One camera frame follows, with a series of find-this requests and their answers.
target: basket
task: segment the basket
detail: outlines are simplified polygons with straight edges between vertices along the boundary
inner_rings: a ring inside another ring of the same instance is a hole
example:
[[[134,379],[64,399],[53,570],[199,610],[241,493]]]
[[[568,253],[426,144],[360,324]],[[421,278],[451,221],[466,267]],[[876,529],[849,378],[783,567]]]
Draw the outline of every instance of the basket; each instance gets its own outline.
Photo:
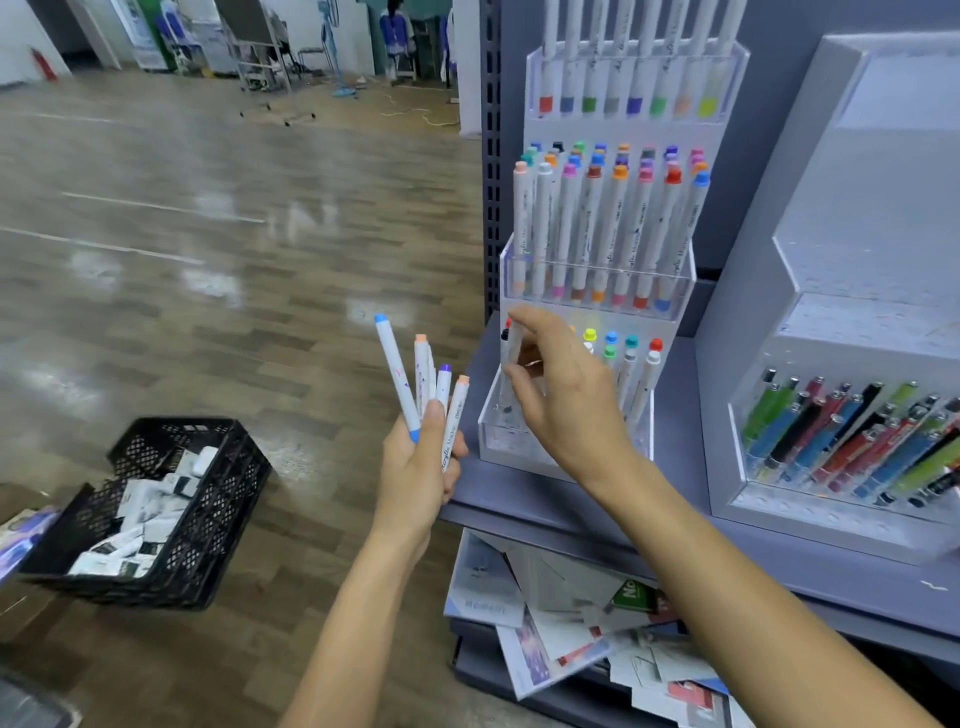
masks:
[[[68,575],[82,551],[119,530],[128,478],[162,478],[183,449],[219,448],[177,527],[138,578]],[[98,604],[201,610],[210,605],[271,471],[247,430],[227,418],[149,417],[110,450],[115,477],[86,484],[20,565],[27,581]]]

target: wooden floor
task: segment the wooden floor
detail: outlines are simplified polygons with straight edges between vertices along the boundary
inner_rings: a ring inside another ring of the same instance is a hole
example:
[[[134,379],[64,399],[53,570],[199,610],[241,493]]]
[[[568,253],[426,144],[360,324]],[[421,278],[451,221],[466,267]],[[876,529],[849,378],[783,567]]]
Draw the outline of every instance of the wooden floor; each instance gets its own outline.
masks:
[[[276,722],[369,527],[397,412],[373,313],[455,372],[482,330],[479,143],[418,114],[391,131],[382,100],[345,125],[337,105],[362,102],[315,95],[317,121],[291,128],[241,119],[258,99],[229,81],[0,95],[0,490],[96,482],[148,414],[240,418],[276,469],[206,612],[0,589],[3,664],[89,728]],[[414,574],[378,724],[554,725],[453,680],[458,539],[438,524]]]

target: hand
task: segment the hand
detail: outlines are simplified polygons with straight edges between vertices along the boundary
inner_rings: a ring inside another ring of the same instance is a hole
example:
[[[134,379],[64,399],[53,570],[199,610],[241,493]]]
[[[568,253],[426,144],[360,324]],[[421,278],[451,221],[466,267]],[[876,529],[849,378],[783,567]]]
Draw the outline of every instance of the hand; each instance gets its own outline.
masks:
[[[411,563],[416,563],[426,551],[430,527],[440,506],[453,496],[460,477],[457,458],[468,453],[464,434],[458,430],[453,442],[455,457],[450,458],[446,473],[440,469],[445,424],[444,407],[439,400],[431,400],[426,405],[416,444],[410,439],[402,415],[396,418],[394,428],[383,441],[380,491],[371,536],[395,547],[408,548]]]
[[[519,363],[506,368],[523,419],[560,467],[588,490],[613,478],[636,450],[616,404],[611,371],[559,316],[529,305],[511,309],[510,316],[528,330]],[[546,395],[531,379],[541,373]]]

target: right hand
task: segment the right hand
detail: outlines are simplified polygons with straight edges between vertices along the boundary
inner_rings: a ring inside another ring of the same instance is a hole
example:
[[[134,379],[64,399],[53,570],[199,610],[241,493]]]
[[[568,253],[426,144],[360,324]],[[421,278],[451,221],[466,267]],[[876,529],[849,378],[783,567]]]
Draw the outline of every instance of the right hand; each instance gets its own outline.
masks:
[[[616,404],[610,369],[591,356],[562,318],[521,305],[511,318],[527,328],[518,364],[506,368],[523,419],[543,448],[588,489],[616,478],[636,450]],[[531,375],[542,373],[546,395]]]

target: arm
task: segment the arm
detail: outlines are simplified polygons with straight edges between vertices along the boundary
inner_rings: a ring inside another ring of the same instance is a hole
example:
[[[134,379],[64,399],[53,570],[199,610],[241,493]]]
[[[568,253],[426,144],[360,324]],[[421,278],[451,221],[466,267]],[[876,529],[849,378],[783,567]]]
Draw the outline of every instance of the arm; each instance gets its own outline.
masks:
[[[748,559],[630,442],[610,371],[560,318],[512,310],[532,333],[508,367],[546,450],[613,517],[760,726],[937,726],[923,708]],[[542,373],[547,396],[531,381]]]
[[[326,616],[279,728],[373,725],[407,580],[460,474],[452,458],[446,473],[440,470],[443,439],[444,411],[432,400],[416,446],[402,417],[384,440],[370,535]],[[459,432],[453,452],[467,454]]]

